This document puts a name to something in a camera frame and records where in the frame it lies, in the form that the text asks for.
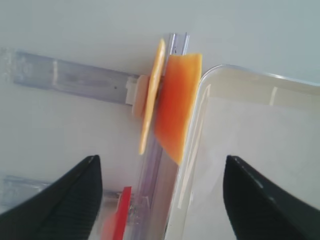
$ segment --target white surface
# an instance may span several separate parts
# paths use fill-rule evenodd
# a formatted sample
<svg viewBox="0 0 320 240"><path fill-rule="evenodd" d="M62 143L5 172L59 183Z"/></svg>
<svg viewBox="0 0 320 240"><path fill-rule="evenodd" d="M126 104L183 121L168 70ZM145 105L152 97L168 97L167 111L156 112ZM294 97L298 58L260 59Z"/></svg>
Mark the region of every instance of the white surface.
<svg viewBox="0 0 320 240"><path fill-rule="evenodd" d="M141 124L129 106L0 79L0 113L2 172L55 181L85 157L98 154L105 189L137 189Z"/></svg>
<svg viewBox="0 0 320 240"><path fill-rule="evenodd" d="M232 64L320 83L320 1L2 0L0 46L149 74L160 37L189 32L203 68Z"/></svg>
<svg viewBox="0 0 320 240"><path fill-rule="evenodd" d="M320 209L319 120L295 108L209 98L183 240L236 239L223 202L227 155Z"/></svg>

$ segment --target orange foam piece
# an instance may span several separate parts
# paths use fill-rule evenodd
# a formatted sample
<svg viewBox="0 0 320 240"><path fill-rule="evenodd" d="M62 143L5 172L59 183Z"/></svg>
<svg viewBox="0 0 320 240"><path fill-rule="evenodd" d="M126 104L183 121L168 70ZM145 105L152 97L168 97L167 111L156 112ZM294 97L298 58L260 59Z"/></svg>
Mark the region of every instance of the orange foam piece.
<svg viewBox="0 0 320 240"><path fill-rule="evenodd" d="M201 80L202 55L170 55L159 94L155 136L180 165Z"/></svg>
<svg viewBox="0 0 320 240"><path fill-rule="evenodd" d="M139 154L144 154L147 145L148 133L151 125L152 115L155 107L156 95L158 92L159 82L162 74L162 69L165 63L166 44L163 39L160 40L158 45L153 68L149 80L149 87L147 99L145 104L144 118L142 123L142 131L139 145Z"/></svg>

